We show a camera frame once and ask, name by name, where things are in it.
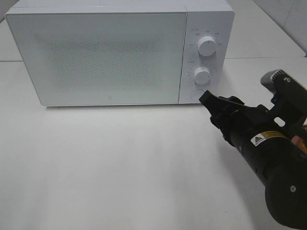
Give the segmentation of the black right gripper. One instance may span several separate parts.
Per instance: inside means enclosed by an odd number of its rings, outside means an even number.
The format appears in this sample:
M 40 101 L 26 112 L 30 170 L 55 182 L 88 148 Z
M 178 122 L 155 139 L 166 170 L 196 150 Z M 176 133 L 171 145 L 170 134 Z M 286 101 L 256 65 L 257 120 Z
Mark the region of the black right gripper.
M 286 99 L 276 101 L 271 109 L 261 104 L 249 107 L 236 97 L 216 97 L 209 90 L 199 101 L 224 139 L 240 153 L 303 153 L 292 138 L 307 138 L 304 108 Z

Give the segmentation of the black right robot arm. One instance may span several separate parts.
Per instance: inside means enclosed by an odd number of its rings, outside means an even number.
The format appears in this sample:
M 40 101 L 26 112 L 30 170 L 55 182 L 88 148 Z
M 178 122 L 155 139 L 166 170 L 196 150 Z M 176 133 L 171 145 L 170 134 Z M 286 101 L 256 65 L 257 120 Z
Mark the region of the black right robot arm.
M 237 97 L 217 97 L 206 91 L 200 103 L 211 122 L 235 147 L 265 187 L 265 202 L 281 225 L 307 227 L 307 156 L 292 141 L 288 125 L 304 119 L 299 112 L 285 116 L 284 109 L 246 106 Z M 279 126 L 275 118 L 286 123 Z

